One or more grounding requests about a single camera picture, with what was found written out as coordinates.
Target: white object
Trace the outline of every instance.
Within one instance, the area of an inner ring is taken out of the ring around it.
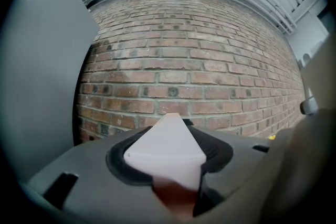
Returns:
[[[131,167],[198,190],[206,156],[178,113],[167,114],[124,154]]]

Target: gray panel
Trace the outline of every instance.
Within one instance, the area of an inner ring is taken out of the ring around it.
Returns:
[[[151,186],[126,185],[108,170],[107,151],[141,130],[76,146],[35,175],[29,186],[43,195],[62,173],[73,173],[78,175],[78,180],[63,207],[63,211],[73,216],[90,223],[178,222]]]
[[[224,169],[218,173],[204,175],[207,186],[215,189],[223,197],[228,197],[236,191],[266,156],[264,152],[254,150],[252,147],[255,145],[269,146],[271,142],[269,139],[227,134],[203,127],[197,127],[197,129],[228,143],[233,148],[233,158]]]
[[[283,134],[286,131],[279,132],[280,138],[270,141],[201,127],[197,129],[230,144],[234,149],[234,157],[221,171],[206,174],[203,178],[207,186],[219,192],[226,201],[210,211],[217,213],[205,213],[193,219],[193,222],[211,222],[220,216],[218,208],[227,211],[226,219],[233,220],[232,217],[237,217],[238,214],[237,219],[242,220],[244,215],[240,208],[245,207],[246,203],[239,200],[237,210],[230,201],[234,198],[237,202],[236,195],[256,199],[251,214],[258,215],[277,175],[288,137]],[[150,186],[126,185],[107,168],[105,160],[108,150],[141,130],[118,133],[103,140],[76,146],[36,174],[29,186],[43,195],[62,173],[73,173],[78,176],[78,180],[63,207],[63,211],[70,215],[90,223],[176,223],[177,219],[158,200]],[[265,154],[253,150],[254,145],[269,145],[269,152]]]
[[[1,140],[21,180],[73,147],[76,83],[97,32],[81,0],[13,1],[1,32]]]

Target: brick wall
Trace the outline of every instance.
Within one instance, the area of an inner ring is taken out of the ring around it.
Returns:
[[[300,118],[303,84],[280,33],[229,0],[110,0],[80,78],[80,137],[195,125],[267,137]]]

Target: rectangular slot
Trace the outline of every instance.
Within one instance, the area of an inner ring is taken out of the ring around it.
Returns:
[[[61,174],[49,187],[43,197],[58,209],[62,209],[63,203],[75,185],[78,176],[74,174]]]
[[[264,152],[264,153],[267,153],[268,150],[269,150],[269,147],[268,146],[263,146],[263,145],[255,145],[252,147],[254,150],[257,150],[257,151],[261,151],[261,152]]]

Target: gray plastic base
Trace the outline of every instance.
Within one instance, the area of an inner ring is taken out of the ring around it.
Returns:
[[[258,219],[264,200],[276,177],[288,131],[270,141],[242,137],[198,127],[200,131],[230,144],[232,160],[218,173],[205,174],[203,184],[225,201],[191,222],[249,223]],[[118,133],[70,149],[36,174],[29,186],[43,195],[62,173],[78,175],[65,200],[63,211],[90,223],[178,223],[150,186],[130,186],[115,178],[106,166],[107,151],[143,129]],[[269,146],[268,153],[252,149]]]

